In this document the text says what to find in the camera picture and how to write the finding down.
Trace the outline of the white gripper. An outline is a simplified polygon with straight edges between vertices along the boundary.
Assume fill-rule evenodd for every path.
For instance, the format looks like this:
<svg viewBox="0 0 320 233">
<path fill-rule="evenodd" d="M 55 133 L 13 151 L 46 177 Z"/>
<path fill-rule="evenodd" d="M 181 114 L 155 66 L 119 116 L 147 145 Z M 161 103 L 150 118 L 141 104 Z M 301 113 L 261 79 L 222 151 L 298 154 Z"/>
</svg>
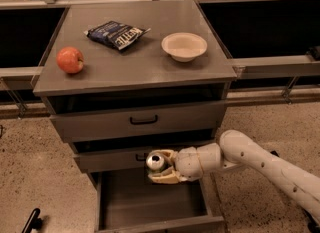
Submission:
<svg viewBox="0 0 320 233">
<path fill-rule="evenodd" d="M 173 165 L 175 161 L 175 169 L 178 173 L 173 167 L 169 167 L 162 172 L 150 172 L 148 177 L 152 182 L 178 184 L 180 180 L 195 181 L 203 177 L 203 170 L 195 147 L 182 149 L 178 153 L 169 149 L 154 150 L 151 153 L 156 152 L 165 157 L 167 165 Z"/>
</svg>

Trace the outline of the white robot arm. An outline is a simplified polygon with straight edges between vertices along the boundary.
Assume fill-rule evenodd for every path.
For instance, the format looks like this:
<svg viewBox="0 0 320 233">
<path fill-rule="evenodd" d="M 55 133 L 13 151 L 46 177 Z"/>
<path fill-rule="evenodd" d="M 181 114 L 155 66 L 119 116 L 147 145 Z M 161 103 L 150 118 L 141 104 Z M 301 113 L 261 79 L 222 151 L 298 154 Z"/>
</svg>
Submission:
<svg viewBox="0 0 320 233">
<path fill-rule="evenodd" d="M 146 158 L 149 179 L 158 184 L 193 182 L 207 173 L 248 166 L 265 176 L 320 223 L 320 178 L 266 151 L 236 130 L 222 133 L 217 143 L 179 151 L 158 149 Z"/>
</svg>

